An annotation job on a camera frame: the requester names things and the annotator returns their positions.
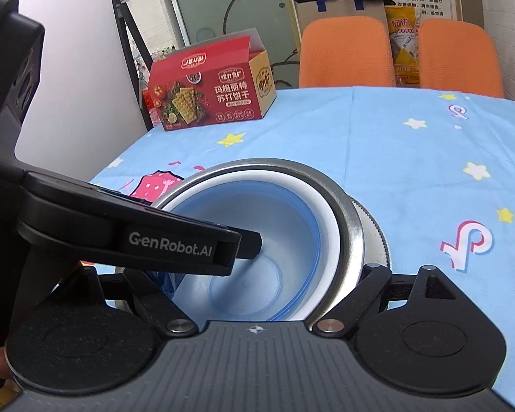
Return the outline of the stainless steel bowl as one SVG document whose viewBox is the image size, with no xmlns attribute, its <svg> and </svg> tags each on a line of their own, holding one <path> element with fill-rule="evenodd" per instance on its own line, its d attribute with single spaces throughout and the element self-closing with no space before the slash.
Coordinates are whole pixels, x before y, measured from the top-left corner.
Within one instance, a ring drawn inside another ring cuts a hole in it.
<svg viewBox="0 0 515 412">
<path fill-rule="evenodd" d="M 310 184 L 312 188 L 318 190 L 319 194 L 324 197 L 334 212 L 341 242 L 339 264 L 337 265 L 334 279 L 324 298 L 309 316 L 303 320 L 285 320 L 301 321 L 304 324 L 312 325 L 320 317 L 329 312 L 356 287 L 364 264 L 364 234 L 360 219 L 349 196 L 342 188 L 340 188 L 340 186 L 337 185 L 335 181 L 308 165 L 303 165 L 294 161 L 266 158 L 244 159 L 228 162 L 223 165 L 217 165 L 216 167 L 209 168 L 208 170 L 204 170 L 203 172 L 199 172 L 189 177 L 179 184 L 179 186 L 175 187 L 175 189 L 162 195 L 156 202 L 154 202 L 153 205 L 160 209 L 159 205 L 162 201 L 172 200 L 177 195 L 188 190 L 197 183 L 226 173 L 243 170 L 271 170 L 289 174 L 301 181 L 305 181 Z M 266 324 L 268 322 L 250 321 L 243 323 Z"/>
</svg>

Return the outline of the blue plastic bowl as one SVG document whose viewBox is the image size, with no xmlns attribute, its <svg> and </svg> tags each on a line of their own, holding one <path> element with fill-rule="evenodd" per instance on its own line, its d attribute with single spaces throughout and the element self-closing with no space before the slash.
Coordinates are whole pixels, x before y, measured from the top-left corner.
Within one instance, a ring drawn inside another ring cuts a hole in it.
<svg viewBox="0 0 515 412">
<path fill-rule="evenodd" d="M 235 261 L 229 276 L 161 273 L 162 292 L 195 323 L 284 320 L 298 308 L 319 267 L 317 220 L 292 191 L 267 181 L 204 189 L 173 212 L 259 232 L 260 253 Z"/>
</svg>

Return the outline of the blue cartoon pig tablecloth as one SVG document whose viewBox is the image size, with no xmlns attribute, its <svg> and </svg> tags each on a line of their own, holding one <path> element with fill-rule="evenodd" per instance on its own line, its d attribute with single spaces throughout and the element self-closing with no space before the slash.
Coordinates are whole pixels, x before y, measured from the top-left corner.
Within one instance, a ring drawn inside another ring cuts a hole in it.
<svg viewBox="0 0 515 412">
<path fill-rule="evenodd" d="M 282 90 L 260 120 L 166 131 L 115 153 L 94 184 L 154 200 L 204 168 L 301 162 L 357 199 L 397 273 L 433 264 L 499 327 L 496 391 L 515 406 L 515 101 L 404 88 Z"/>
</svg>

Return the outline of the left orange chair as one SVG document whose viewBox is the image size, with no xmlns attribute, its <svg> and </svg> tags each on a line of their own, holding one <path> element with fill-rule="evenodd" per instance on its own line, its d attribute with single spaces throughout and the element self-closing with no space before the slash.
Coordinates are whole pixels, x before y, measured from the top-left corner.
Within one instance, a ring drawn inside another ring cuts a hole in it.
<svg viewBox="0 0 515 412">
<path fill-rule="evenodd" d="M 366 16 L 310 23 L 301 38 L 298 86 L 394 88 L 392 50 L 385 26 Z"/>
</svg>

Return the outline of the orange chair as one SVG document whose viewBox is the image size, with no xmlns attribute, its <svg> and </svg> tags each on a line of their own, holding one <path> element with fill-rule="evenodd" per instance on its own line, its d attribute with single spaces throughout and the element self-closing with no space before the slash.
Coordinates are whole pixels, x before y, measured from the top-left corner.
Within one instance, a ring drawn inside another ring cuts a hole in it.
<svg viewBox="0 0 515 412">
<path fill-rule="evenodd" d="M 392 50 L 385 26 L 366 16 L 310 23 L 301 38 L 298 86 L 394 88 Z"/>
<path fill-rule="evenodd" d="M 498 54 L 483 28 L 427 19 L 417 32 L 417 52 L 422 88 L 504 97 Z"/>
</svg>

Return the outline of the red cracker box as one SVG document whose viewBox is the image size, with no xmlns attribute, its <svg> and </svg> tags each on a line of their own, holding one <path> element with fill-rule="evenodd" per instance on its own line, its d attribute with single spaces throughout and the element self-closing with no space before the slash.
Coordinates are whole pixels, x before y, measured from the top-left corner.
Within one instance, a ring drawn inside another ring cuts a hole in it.
<svg viewBox="0 0 515 412">
<path fill-rule="evenodd" d="M 148 90 L 166 131 L 259 120 L 276 99 L 269 55 L 255 28 L 156 61 Z"/>
</svg>

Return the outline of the right orange chair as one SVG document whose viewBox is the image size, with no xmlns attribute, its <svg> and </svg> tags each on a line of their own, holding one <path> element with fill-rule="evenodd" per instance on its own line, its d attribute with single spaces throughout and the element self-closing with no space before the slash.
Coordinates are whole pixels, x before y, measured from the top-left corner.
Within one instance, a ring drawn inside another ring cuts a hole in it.
<svg viewBox="0 0 515 412">
<path fill-rule="evenodd" d="M 498 54 L 483 28 L 427 19 L 417 32 L 417 52 L 422 88 L 504 97 Z"/>
</svg>

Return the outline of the yellow snack bag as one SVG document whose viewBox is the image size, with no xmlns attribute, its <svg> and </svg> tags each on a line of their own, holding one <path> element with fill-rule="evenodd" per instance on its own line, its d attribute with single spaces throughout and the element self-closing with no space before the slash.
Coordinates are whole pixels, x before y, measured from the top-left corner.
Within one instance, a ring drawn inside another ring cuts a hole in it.
<svg viewBox="0 0 515 412">
<path fill-rule="evenodd" d="M 399 87 L 417 88 L 420 85 L 420 70 L 416 10 L 387 5 L 385 13 L 396 83 Z"/>
</svg>

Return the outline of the brown paper bag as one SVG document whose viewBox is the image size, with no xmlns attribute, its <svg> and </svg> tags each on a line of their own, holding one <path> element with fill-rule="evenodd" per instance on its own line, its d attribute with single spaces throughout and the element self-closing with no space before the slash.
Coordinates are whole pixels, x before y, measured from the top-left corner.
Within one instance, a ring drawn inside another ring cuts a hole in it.
<svg viewBox="0 0 515 412">
<path fill-rule="evenodd" d="M 297 47 L 300 50 L 301 38 L 306 27 L 313 21 L 333 18 L 361 16 L 378 20 L 386 34 L 389 34 L 385 5 L 382 1 L 362 0 L 317 0 L 307 3 L 294 3 L 293 22 L 298 30 Z"/>
</svg>

